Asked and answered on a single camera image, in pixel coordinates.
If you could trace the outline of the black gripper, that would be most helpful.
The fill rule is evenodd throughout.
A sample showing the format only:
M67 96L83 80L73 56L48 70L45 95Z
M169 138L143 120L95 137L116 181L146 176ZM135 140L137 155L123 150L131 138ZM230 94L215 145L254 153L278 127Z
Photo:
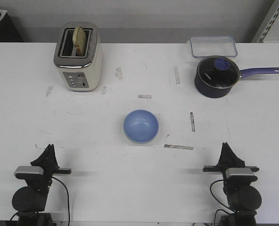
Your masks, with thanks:
M219 157L218 164L216 165L205 165L203 172L214 172L222 174L254 174L259 171L257 166L244 166L236 167L229 165L220 165L219 163L244 163L244 161L236 156L231 147L227 142L222 144L221 154Z
M51 162L43 162L46 161L49 157L51 157ZM36 159L36 161L31 162L32 166L41 167L43 169L43 173L39 176L32 176L30 181L32 183L48 183L54 174L65 174L69 175L72 173L71 168L61 168L58 166L55 148L54 145L48 145L43 153Z

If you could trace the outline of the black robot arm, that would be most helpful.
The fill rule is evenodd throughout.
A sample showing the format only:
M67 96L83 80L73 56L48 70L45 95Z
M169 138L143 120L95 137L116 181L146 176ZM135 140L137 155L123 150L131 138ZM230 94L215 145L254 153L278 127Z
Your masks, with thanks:
M215 166L204 166L203 172L219 172L222 174L223 192L227 197L228 205L223 207L230 210L218 209L225 214L221 216L218 225L220 226L255 226L256 210L262 204L262 197L259 191L251 186L252 182L258 180L255 175L259 171L257 166L246 166L245 162L238 158L230 148L229 144L222 144L221 154Z
M27 186L19 188L12 197L12 206L18 216L18 226L55 226L50 213L45 212L52 180L63 184L54 174L69 175L70 168L59 167L53 144L48 144L43 153L29 166L18 166L14 172L17 179Z

